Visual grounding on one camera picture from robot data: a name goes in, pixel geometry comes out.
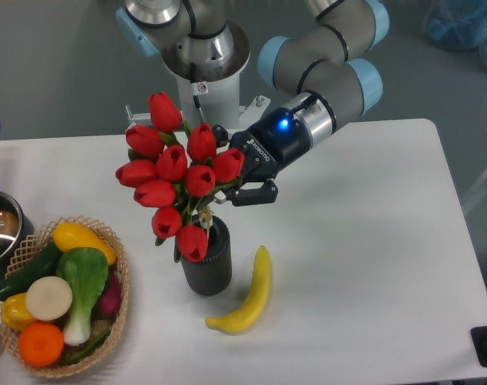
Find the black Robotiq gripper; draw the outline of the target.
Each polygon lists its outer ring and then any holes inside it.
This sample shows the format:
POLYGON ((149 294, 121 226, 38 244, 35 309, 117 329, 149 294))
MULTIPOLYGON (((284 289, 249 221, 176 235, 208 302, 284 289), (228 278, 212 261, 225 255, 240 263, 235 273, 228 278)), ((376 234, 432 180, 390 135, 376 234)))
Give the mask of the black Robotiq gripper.
POLYGON ((213 195, 215 203, 221 205, 230 202, 235 207, 274 203, 278 196, 278 187, 271 179, 304 155, 311 145, 311 137, 305 124, 286 107, 272 111, 233 136, 220 124, 212 126, 212 133, 216 142, 216 154, 229 147, 244 154, 241 171, 243 183, 264 181, 257 188, 230 185, 213 195))

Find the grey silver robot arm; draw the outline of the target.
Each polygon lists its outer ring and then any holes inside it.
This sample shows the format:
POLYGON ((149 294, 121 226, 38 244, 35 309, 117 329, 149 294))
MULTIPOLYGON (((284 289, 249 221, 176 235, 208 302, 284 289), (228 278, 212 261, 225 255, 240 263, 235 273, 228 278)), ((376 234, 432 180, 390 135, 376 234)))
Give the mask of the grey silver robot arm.
POLYGON ((204 203, 272 203, 275 177, 316 145, 355 121, 383 93, 362 55, 388 32, 377 1, 309 1, 316 28, 306 36, 271 38, 258 56, 259 75, 290 100, 267 112, 267 100, 242 106, 240 74, 250 57, 245 31, 223 1, 126 1, 116 20, 143 55, 159 55, 177 81, 188 122, 211 123, 219 146, 244 153, 241 183, 204 203))

